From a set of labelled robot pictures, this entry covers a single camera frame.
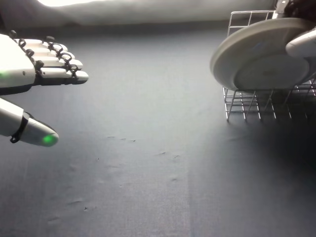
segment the gray background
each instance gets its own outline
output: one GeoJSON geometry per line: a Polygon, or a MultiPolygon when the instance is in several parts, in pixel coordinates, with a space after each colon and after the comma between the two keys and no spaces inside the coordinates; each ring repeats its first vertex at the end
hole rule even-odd
{"type": "Polygon", "coordinates": [[[41,29],[89,73],[5,98],[52,148],[0,137],[0,237],[315,236],[314,129],[225,120],[227,23],[41,29]]]}

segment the wire basket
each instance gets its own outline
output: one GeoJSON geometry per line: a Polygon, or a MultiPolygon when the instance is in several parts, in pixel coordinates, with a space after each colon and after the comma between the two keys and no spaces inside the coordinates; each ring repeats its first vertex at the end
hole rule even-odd
{"type": "MultiPolygon", "coordinates": [[[[231,13],[227,36],[253,23],[271,19],[274,10],[234,11],[231,13]]],[[[309,119],[316,111],[316,73],[310,80],[288,90],[257,90],[246,93],[241,90],[231,91],[223,88],[226,119],[232,114],[242,114],[244,120],[256,116],[262,120],[264,116],[304,117],[309,119]]]]}

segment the green light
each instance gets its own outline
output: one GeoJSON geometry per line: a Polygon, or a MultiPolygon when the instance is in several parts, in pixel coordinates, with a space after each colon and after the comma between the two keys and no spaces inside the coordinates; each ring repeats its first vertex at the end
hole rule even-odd
{"type": "Polygon", "coordinates": [[[53,135],[47,135],[43,138],[43,142],[45,144],[52,144],[56,142],[56,137],[54,137],[53,135]]]}

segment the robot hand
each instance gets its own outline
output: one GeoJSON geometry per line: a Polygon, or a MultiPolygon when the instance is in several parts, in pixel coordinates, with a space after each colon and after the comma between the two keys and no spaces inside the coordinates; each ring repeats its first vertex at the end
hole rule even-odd
{"type": "MultiPolygon", "coordinates": [[[[82,63],[68,49],[54,42],[17,39],[0,34],[0,95],[28,91],[35,85],[82,84],[88,74],[81,71],[82,63]]],[[[45,123],[4,99],[0,98],[0,135],[11,136],[38,146],[50,147],[58,142],[58,134],[45,123]]]]}

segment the plate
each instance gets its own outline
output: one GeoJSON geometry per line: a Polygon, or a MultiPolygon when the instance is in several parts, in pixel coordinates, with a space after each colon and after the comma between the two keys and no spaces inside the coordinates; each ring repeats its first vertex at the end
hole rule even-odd
{"type": "Polygon", "coordinates": [[[211,60],[215,79],[230,90],[289,89],[316,72],[316,58],[294,58],[285,47],[314,23],[299,18],[258,22],[226,38],[211,60]]]}

